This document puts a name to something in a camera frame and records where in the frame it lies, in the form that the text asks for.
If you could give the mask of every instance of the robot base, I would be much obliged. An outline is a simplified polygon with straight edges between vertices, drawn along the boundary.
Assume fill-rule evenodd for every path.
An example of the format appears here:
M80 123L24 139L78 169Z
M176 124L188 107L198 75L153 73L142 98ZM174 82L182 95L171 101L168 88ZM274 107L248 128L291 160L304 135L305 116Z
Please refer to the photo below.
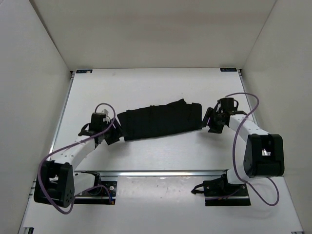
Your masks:
M193 194L205 195L205 206L250 206L246 184L229 184L226 175L213 180L205 180L195 186Z

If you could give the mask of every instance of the white wall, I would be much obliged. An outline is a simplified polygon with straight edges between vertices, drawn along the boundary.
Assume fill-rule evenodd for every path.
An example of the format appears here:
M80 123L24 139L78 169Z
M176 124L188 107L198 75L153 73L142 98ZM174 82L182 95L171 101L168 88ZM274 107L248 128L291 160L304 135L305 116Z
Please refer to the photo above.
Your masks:
M19 230L69 80L29 1L0 3L0 233Z
M81 68L241 68L275 0L31 0Z
M261 125L284 139L285 179L306 233L312 233L312 1L278 0L246 64Z

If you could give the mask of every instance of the cable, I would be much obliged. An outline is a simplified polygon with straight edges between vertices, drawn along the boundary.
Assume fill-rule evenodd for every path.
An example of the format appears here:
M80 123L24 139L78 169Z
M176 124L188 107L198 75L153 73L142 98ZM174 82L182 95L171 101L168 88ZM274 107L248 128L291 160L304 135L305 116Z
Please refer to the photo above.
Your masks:
M113 117L111 123L108 125L108 127L107 127L105 130L103 130L102 132L97 133L97 134L95 134L95 135L93 135L93 136L91 136L91 137L88 137L88 138L86 138L86 139L84 139L84 140L81 140L81 141L79 141L79 142L75 142L75 143L73 143L73 144L71 144L71 145L67 145L67 146L64 146L63 148L60 148L60 149L58 149L58 150L55 150L55 151L49 153L46 157L44 157L44 158L42 159L42 161L39 163L38 171L37 171L39 186L40 186L40 188L41 188L43 194L45 195L45 197L46 197L47 200L49 201L49 203L50 203L52 206L54 206L55 209L57 209L59 212L61 212L61 213L64 214L64 215L67 215L67 214L69 214L69 213L72 211L73 206L74 206L74 202L71 204L71 207L69 208L68 211L64 211L64 210L62 210L62 209L52 200L52 198L49 196L49 194L48 194L47 190L45 189L45 187L44 187L44 185L43 185L43 182L42 182L42 178L41 178L41 168L42 168L42 165L43 165L43 163L45 162L45 160L48 159L48 157L50 157L50 156L52 156L52 155L54 155L54 154L56 154L56 153L58 153L58 152L60 152L60 151L69 149L69 148L74 147L74 146L76 146L76 145L79 145L79 144L81 144L81 143L85 143L85 142L87 142L87 141L89 141L89 140L91 140L91 139L94 139L94 138L96 138L96 137L98 137L98 136L100 136L100 135L106 133L106 132L112 127L112 125L113 125L113 123L114 123L114 120L115 120L115 117L116 117L116 112L115 112L114 108L113 108L110 104L108 104L108 103L100 103L99 105L97 105L96 111L97 111L98 107L101 106L101 105L109 106L109 107L113 110L113 113L114 113L114 117ZM98 185L98 186L99 186L99 187L103 187L104 189L107 190L107 188L106 188L104 185L101 185L101 186Z
M112 204L113 204L113 194L112 193L108 193L109 198L112 200Z
M99 184L99 185L97 185L97 186L94 186L94 187L92 187L92 188L90 188L90 189L86 189L85 191L83 191L82 193L86 193L86 192L88 192L88 191L90 191L90 190L93 190L93 189L96 189L96 188L103 188L103 189L105 189L105 191L107 192L107 194L108 194L108 199L109 199L109 203L112 203L112 198L111 198L111 196L109 195L109 191L108 191L108 189L107 189L107 187L106 186L104 186L104 185L102 185L102 184Z
M230 97L230 96L234 96L234 95L238 95L238 94L244 94L244 95L250 95L252 97L254 97L256 100L257 100L257 104L256 106L244 117L244 119L241 121L241 123L239 124L238 128L237 128L237 131L235 132L235 136L234 136L234 141L233 141L233 148L232 148L232 159L233 159L233 168L234 168L234 172L237 176L237 178L242 181L243 183L246 183L248 184L253 190L254 192L258 195L258 197L265 203L267 204L268 206L276 206L279 202L279 190L278 190L278 187L277 185L275 184L275 182L271 179L271 178L268 178L269 181L272 182L272 184L274 185L275 189L276 189L276 193L277 193L277 199L276 199L276 202L271 204L271 203L268 203L262 196L261 194L254 188L254 186L249 183L248 181L242 179L239 174L238 174L238 171L237 171L237 168L236 168L236 160L235 160L235 149L236 149L236 142L237 142L237 138L238 138L238 133L239 133L239 130L241 129L241 127L243 126L243 124L246 122L247 118L258 108L259 106L259 103L260 103L260 100L259 98L254 95L254 94L250 94L250 93L244 93L244 92L240 92L240 93L233 93L233 94L229 94L229 95L226 95L225 97Z
M219 199L229 198L230 196L233 196L234 194L236 194L238 191L239 191L239 189L237 189L234 193L232 193L230 195L209 197L209 198L205 198L205 200L219 200Z

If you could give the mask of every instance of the black cloth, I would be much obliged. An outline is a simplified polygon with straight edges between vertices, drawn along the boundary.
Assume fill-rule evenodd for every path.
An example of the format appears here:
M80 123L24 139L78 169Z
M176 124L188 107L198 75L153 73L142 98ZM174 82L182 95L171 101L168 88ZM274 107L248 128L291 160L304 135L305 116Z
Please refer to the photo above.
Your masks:
M117 115L125 141L201 129L201 104L184 99L167 105L128 110Z

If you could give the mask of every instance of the black joint housing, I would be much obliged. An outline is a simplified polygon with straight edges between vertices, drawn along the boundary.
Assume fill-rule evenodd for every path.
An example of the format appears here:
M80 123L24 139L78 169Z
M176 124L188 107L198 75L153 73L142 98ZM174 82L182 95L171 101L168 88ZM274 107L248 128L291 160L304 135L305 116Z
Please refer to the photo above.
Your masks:
M68 207L75 199L73 167L69 163L45 161L41 168L41 179L48 195L61 207ZM35 186L34 200L38 203L50 204L38 183Z
M263 155L263 150L266 150L269 155ZM282 137L278 134L249 135L244 157L244 170L250 178L282 176L285 170Z
M103 140L106 141L108 145L113 144L119 141L119 138L123 136L123 131L118 123L117 119L113 119L113 125L110 129L103 133L102 135L94 138L95 147L102 143ZM106 120L106 114L104 113L92 113L91 122L89 124L85 124L81 129L81 132L78 136L93 136L100 132L103 132L108 126L111 124L111 121Z
M238 101L232 97L225 97L218 100L214 108L209 107L202 121L202 127L209 126L209 133L222 133L224 126L229 126L230 116L246 114L238 111Z

